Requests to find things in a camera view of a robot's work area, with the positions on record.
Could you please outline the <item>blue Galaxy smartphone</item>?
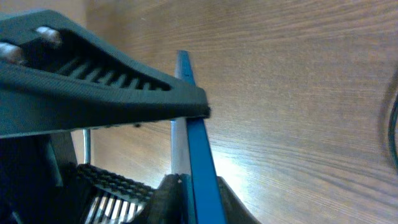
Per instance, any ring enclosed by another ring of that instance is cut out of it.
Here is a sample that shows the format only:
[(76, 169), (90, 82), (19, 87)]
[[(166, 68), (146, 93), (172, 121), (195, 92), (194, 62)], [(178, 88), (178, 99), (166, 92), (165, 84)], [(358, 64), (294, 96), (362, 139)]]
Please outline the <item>blue Galaxy smartphone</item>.
[(177, 52), (175, 76), (189, 86), (182, 96), (199, 115), (171, 121), (172, 173), (177, 176), (180, 223), (222, 224), (226, 215), (204, 119), (210, 115), (206, 93), (195, 83), (193, 64), (186, 50)]

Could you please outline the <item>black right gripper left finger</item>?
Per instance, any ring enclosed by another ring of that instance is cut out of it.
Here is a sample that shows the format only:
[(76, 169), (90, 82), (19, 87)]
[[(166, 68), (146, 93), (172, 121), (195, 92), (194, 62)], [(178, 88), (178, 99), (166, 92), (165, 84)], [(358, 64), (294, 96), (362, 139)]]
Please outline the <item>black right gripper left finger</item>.
[(130, 224), (183, 224), (186, 223), (186, 196), (184, 174), (166, 175), (143, 210)]

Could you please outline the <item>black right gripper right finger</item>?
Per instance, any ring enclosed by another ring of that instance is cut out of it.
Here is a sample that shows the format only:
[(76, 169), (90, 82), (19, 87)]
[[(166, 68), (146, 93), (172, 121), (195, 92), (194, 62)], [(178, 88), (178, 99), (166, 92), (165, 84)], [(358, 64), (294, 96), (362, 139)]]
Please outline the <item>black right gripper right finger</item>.
[(229, 224), (260, 224), (260, 221), (246, 208), (224, 178), (218, 176), (218, 187)]

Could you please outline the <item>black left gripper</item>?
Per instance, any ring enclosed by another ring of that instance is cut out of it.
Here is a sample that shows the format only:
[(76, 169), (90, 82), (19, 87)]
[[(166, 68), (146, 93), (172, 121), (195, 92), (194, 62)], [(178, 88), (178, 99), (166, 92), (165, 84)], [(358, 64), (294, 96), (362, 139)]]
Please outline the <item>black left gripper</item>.
[(130, 223), (154, 193), (122, 175), (78, 166), (70, 133), (1, 139), (1, 223)]

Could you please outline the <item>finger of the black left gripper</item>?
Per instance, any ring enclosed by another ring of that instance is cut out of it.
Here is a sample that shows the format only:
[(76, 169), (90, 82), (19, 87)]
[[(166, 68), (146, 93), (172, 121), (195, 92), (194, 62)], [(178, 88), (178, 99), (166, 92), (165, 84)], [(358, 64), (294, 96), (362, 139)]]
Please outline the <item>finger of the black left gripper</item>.
[(51, 10), (1, 15), (1, 136), (207, 118), (206, 93)]

